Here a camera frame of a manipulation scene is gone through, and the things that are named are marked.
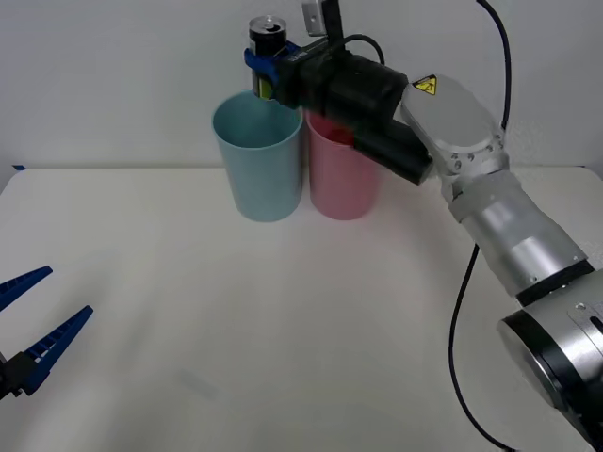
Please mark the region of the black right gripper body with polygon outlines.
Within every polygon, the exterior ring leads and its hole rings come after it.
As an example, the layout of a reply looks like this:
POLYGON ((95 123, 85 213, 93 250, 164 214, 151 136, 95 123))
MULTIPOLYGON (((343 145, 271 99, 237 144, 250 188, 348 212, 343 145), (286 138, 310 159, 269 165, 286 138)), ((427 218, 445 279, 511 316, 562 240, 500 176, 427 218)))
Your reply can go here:
POLYGON ((358 56, 344 49, 330 53, 326 39, 301 47, 294 60, 276 60, 275 100, 292 109, 303 107, 328 119, 357 119, 352 96, 337 90, 351 86, 358 56))

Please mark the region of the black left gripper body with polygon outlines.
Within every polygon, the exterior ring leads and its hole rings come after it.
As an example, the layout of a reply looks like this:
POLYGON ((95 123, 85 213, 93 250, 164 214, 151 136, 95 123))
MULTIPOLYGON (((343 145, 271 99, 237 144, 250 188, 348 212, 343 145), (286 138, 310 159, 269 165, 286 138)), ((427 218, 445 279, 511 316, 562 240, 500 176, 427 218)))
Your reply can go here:
POLYGON ((18 397, 22 390, 20 387, 20 361, 21 356, 15 355, 9 360, 1 356, 1 398, 8 395, 18 397))

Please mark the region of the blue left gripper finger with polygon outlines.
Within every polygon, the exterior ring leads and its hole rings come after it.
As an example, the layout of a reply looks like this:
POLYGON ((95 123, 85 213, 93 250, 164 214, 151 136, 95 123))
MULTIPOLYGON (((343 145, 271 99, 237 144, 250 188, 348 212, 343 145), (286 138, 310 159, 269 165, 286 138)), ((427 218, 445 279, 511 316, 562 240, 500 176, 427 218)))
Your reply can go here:
POLYGON ((93 314, 88 305, 25 351, 8 360, 8 392, 32 396, 93 314))
POLYGON ((9 281, 1 282, 0 311, 6 309, 12 302, 52 273, 52 268, 43 266, 9 281))

